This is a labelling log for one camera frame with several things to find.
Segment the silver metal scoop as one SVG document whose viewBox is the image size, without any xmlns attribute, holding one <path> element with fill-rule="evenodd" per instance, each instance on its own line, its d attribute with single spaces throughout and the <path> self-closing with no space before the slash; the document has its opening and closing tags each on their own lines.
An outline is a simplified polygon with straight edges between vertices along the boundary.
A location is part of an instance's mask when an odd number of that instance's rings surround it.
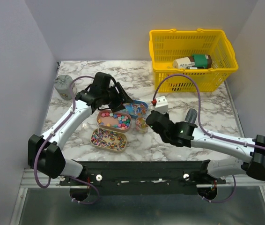
<svg viewBox="0 0 265 225">
<path fill-rule="evenodd" d="M 188 123 L 194 124 L 196 122 L 197 116 L 198 116 L 197 110 L 191 108 L 187 112 L 187 115 L 185 117 L 185 121 L 188 122 Z"/>
</svg>

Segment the clear glass jar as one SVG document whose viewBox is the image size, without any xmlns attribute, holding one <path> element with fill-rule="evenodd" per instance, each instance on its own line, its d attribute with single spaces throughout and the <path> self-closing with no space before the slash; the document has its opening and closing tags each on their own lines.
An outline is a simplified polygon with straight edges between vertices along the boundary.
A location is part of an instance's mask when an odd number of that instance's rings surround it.
<svg viewBox="0 0 265 225">
<path fill-rule="evenodd" d="M 146 133 L 148 131 L 148 125 L 146 123 L 146 119 L 143 117 L 138 117 L 136 119 L 136 129 L 140 133 Z"/>
</svg>

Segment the beige tray rainbow lollipops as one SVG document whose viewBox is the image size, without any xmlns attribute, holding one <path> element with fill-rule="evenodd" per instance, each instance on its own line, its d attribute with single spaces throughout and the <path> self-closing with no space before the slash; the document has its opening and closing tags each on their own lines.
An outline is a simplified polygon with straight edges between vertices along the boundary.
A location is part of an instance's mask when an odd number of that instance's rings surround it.
<svg viewBox="0 0 265 225">
<path fill-rule="evenodd" d="M 127 146 L 127 137 L 120 132 L 97 128 L 93 131 L 90 142 L 97 148 L 120 153 Z"/>
</svg>

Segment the blue tray clear lollipops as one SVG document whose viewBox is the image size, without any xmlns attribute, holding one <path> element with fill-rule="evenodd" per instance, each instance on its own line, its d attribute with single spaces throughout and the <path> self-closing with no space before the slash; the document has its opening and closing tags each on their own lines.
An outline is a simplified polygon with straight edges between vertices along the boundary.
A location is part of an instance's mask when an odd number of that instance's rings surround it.
<svg viewBox="0 0 265 225">
<path fill-rule="evenodd" d="M 147 117 L 148 105 L 143 101 L 134 100 L 133 103 L 125 103 L 124 107 L 120 112 L 130 115 L 132 119 Z"/>
</svg>

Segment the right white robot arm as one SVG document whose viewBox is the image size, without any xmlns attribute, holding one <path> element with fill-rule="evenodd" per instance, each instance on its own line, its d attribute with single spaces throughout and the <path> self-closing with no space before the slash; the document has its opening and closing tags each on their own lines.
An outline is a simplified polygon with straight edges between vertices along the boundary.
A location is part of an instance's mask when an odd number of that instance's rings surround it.
<svg viewBox="0 0 265 225">
<path fill-rule="evenodd" d="M 202 183 L 210 183 L 214 178 L 246 174 L 265 181 L 265 137 L 239 138 L 220 133 L 203 131 L 196 124 L 197 111 L 190 109 L 182 122 L 172 122 L 168 113 L 152 111 L 146 123 L 160 135 L 164 143 L 177 147 L 203 148 L 229 155 L 229 159 L 212 161 L 199 170 Z"/>
</svg>

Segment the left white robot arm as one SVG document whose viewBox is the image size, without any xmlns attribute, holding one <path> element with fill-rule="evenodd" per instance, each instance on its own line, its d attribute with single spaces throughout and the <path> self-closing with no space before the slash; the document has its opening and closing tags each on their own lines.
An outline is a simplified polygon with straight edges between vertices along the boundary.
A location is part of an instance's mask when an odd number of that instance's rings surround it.
<svg viewBox="0 0 265 225">
<path fill-rule="evenodd" d="M 70 177 L 76 185 L 86 181 L 83 165 L 65 159 L 62 149 L 77 127 L 97 109 L 106 105 L 112 112 L 124 109 L 124 103 L 133 100 L 113 76 L 98 72 L 93 82 L 73 96 L 73 103 L 67 112 L 42 135 L 32 135 L 28 141 L 28 164 L 34 172 L 42 172 L 54 179 Z"/>
</svg>

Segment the pink tray star candies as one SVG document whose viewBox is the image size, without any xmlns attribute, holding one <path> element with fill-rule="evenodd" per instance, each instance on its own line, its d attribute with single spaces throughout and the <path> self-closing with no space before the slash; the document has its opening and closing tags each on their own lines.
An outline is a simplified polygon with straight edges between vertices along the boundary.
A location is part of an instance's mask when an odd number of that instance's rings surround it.
<svg viewBox="0 0 265 225">
<path fill-rule="evenodd" d="M 130 115 L 122 112 L 112 112 L 109 109 L 100 111 L 96 121 L 101 128 L 122 133 L 127 132 L 132 124 L 132 118 Z"/>
</svg>

